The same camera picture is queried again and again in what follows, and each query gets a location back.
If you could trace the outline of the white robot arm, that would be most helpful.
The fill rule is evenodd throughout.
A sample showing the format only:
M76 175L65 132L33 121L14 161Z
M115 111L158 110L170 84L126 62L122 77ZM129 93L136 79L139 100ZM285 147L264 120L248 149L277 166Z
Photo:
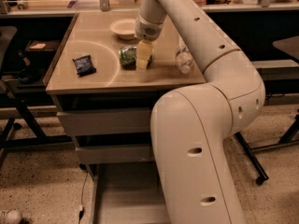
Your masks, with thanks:
M151 142L171 224L247 224L223 141L260 114L263 80L193 0L142 0L137 37L157 39L166 19L205 79L169 91L151 113Z

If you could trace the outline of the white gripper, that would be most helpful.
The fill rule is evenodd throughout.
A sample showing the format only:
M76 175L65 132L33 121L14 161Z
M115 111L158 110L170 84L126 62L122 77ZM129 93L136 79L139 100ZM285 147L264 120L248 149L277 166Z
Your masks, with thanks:
M135 20L135 36L141 40L136 48L136 68L146 70L153 52L152 42L164 28L164 16L150 19L139 13Z

